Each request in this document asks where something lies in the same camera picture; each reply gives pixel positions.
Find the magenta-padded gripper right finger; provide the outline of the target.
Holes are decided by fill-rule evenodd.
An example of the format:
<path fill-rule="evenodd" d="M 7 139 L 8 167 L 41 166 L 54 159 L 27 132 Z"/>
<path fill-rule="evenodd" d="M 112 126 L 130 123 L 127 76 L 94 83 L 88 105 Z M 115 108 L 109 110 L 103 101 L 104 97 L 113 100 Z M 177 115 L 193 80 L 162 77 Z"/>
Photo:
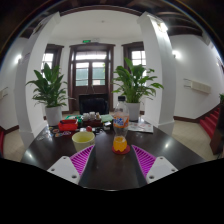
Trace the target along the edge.
<path fill-rule="evenodd" d="M 178 171 L 164 156 L 155 157 L 135 145 L 132 148 L 135 152 L 140 170 L 148 184 Z"/>

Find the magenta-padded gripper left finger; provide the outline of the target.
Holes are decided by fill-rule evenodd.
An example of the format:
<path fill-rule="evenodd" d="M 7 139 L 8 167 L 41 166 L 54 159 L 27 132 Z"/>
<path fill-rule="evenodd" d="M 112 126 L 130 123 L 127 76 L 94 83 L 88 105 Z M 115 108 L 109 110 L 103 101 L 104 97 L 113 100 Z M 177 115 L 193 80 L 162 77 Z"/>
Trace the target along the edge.
<path fill-rule="evenodd" d="M 90 162 L 94 148 L 95 146 L 91 145 L 70 157 L 62 156 L 48 169 L 48 172 L 78 185 Z"/>

